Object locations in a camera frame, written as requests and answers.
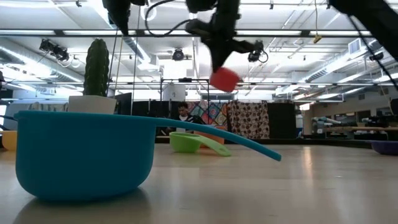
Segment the table surface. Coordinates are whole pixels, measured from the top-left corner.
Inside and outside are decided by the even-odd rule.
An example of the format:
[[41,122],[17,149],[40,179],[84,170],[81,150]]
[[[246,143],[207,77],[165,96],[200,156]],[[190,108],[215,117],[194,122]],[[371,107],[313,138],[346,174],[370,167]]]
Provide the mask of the table surface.
[[130,195],[43,203],[19,185],[15,154],[0,153],[1,224],[398,223],[398,157],[370,149],[269,146],[282,162],[228,145],[231,157],[175,154],[156,144],[148,179]]

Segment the white pot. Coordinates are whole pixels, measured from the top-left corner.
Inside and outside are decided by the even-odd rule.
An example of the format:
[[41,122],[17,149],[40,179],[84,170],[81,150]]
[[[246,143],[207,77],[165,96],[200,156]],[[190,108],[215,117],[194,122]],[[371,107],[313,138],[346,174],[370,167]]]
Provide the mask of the white pot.
[[69,96],[69,112],[113,114],[116,99],[103,96]]

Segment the purple bowl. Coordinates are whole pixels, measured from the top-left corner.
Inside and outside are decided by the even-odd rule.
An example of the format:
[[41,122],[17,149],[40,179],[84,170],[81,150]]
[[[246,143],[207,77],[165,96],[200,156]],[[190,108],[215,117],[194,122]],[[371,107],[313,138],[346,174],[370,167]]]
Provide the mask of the purple bowl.
[[398,141],[371,141],[372,148],[382,155],[398,156]]

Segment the blue scoop handle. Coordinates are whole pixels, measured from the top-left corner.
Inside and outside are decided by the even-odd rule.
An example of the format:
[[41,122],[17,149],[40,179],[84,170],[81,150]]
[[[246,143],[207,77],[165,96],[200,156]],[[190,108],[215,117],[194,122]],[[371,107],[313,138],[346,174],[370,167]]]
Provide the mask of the blue scoop handle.
[[248,140],[242,136],[238,136],[237,134],[229,133],[227,131],[208,127],[205,125],[189,123],[186,121],[177,121],[177,120],[173,120],[173,119],[165,119],[165,118],[145,118],[145,119],[148,119],[148,122],[155,123],[156,126],[160,126],[160,127],[183,128],[183,129],[189,129],[189,130],[194,130],[194,131],[200,131],[200,132],[207,133],[207,134],[212,134],[214,136],[218,136],[223,139],[227,139],[229,141],[238,143],[242,146],[251,148],[257,152],[260,152],[261,154],[264,154],[272,159],[275,159],[276,161],[280,161],[282,159],[282,156],[279,153],[276,153],[270,149],[267,149],[266,147],[254,142],[252,140]]

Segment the yellow object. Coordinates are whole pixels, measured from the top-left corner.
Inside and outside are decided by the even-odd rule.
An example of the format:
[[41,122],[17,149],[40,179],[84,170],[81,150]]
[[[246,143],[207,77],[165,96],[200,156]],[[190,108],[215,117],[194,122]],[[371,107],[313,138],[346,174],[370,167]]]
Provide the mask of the yellow object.
[[319,40],[321,40],[322,39],[322,36],[320,36],[320,35],[315,35],[315,38],[313,39],[313,43],[314,44],[316,44],[316,43],[318,43],[319,42]]
[[8,151],[17,150],[17,131],[0,131],[2,134],[2,145]]

